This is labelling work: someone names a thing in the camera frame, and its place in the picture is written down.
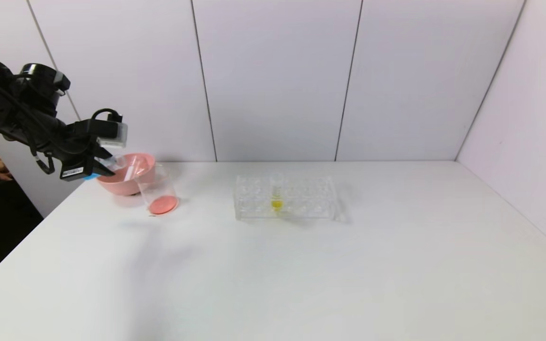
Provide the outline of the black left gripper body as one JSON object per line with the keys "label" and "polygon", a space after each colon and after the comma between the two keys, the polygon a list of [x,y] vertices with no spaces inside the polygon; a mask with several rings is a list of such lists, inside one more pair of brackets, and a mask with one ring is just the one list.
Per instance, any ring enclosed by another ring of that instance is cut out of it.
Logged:
{"label": "black left gripper body", "polygon": [[97,149],[97,137],[89,135],[78,140],[65,140],[52,135],[49,137],[48,172],[54,173],[54,159],[61,162],[59,179],[74,181],[92,174],[94,149]]}

